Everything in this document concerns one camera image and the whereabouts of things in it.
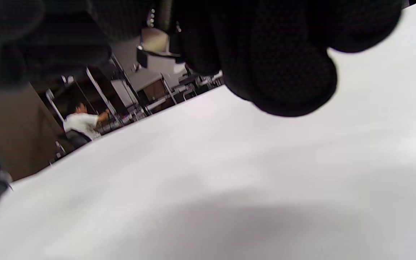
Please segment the person's right hand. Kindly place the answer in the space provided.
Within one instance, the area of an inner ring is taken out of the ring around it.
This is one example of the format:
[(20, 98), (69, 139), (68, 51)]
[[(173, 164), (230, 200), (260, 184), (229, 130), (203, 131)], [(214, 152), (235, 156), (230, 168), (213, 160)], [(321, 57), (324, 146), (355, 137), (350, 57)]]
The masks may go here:
[(337, 90), (328, 55), (362, 52), (397, 26), (401, 0), (176, 0), (187, 65), (281, 117), (310, 114)]

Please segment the person's left hand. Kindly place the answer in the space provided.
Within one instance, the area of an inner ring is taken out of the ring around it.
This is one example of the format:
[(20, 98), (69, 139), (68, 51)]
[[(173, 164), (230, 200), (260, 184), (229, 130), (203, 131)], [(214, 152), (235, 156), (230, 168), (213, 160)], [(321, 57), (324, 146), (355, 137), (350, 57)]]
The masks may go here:
[(81, 74), (135, 38), (153, 0), (0, 0), (0, 92)]

